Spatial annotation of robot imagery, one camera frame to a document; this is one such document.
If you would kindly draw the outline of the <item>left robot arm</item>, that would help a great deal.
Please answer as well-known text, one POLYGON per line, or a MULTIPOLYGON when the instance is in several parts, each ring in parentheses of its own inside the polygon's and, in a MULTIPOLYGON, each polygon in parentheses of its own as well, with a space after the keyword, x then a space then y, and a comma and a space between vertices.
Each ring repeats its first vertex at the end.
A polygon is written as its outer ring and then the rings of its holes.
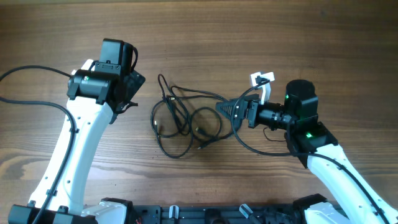
POLYGON ((69 75, 66 106, 43 102, 65 113, 49 165, 27 205, 13 205, 8 223, 139 223, 129 200, 104 198, 85 208, 88 173, 99 141, 118 115, 135 106, 145 82, 136 72, 137 49, 104 39, 98 60, 87 60, 69 75))

